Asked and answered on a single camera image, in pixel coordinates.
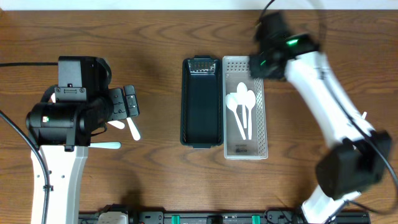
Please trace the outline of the dark green plastic basket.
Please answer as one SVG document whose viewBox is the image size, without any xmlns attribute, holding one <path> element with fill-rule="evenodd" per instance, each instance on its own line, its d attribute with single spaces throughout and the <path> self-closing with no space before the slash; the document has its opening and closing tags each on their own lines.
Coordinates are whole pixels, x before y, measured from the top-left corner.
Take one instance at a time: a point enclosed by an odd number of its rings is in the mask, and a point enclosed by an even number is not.
<svg viewBox="0 0 398 224">
<path fill-rule="evenodd" d="M 196 55 L 182 63 L 180 142 L 207 149 L 223 144 L 221 62 Z"/>
</svg>

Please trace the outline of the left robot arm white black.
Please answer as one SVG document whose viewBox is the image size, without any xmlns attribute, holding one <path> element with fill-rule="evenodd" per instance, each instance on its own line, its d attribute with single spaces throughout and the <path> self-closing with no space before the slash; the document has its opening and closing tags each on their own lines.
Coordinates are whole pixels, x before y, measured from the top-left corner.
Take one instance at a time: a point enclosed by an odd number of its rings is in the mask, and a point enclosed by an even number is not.
<svg viewBox="0 0 398 224">
<path fill-rule="evenodd" d="M 107 126 L 122 129 L 127 121 L 133 140 L 141 134 L 133 122 L 139 115 L 132 85 L 109 88 L 112 71 L 104 58 L 61 56 L 58 83 L 48 88 L 27 114 L 33 145 L 32 223 L 77 223 L 80 186 L 91 148 L 119 149 L 120 142 L 91 141 Z"/>
</svg>

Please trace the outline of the white plastic spoon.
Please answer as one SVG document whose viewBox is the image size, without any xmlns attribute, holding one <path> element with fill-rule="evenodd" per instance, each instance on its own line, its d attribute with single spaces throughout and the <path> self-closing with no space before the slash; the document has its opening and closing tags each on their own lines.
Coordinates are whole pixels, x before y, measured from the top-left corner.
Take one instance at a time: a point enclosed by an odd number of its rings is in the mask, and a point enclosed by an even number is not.
<svg viewBox="0 0 398 224">
<path fill-rule="evenodd" d="M 248 109 L 248 139 L 252 139 L 252 109 L 256 105 L 256 96 L 252 90 L 248 90 L 245 94 L 245 105 Z"/>
<path fill-rule="evenodd" d="M 238 102 L 236 101 L 236 99 L 233 95 L 231 95 L 231 94 L 226 95 L 226 106 L 229 110 L 231 110 L 233 112 L 240 135 L 243 140 L 246 140 L 246 135 L 244 133 L 243 126 L 242 126 L 240 118 L 237 114 Z"/>
<path fill-rule="evenodd" d="M 237 85 L 237 97 L 238 103 L 242 106 L 242 117 L 243 117 L 243 128 L 247 128 L 247 116 L 246 116 L 246 105 L 245 105 L 245 96 L 248 89 L 247 86 L 240 82 Z"/>
</svg>

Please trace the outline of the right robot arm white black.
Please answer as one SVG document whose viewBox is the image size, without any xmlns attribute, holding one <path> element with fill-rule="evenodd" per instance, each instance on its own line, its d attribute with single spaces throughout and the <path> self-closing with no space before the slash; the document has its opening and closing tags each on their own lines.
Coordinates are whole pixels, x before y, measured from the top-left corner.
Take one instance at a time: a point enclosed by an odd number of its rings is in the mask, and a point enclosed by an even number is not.
<svg viewBox="0 0 398 224">
<path fill-rule="evenodd" d="M 320 41 L 293 34 L 280 12 L 262 12 L 255 40 L 259 51 L 249 58 L 252 78 L 291 83 L 317 121 L 328 154 L 315 168 L 317 187 L 292 217 L 293 223 L 330 223 L 385 172 L 397 174 L 388 161 L 392 139 L 376 131 L 354 106 L 330 67 Z"/>
</svg>

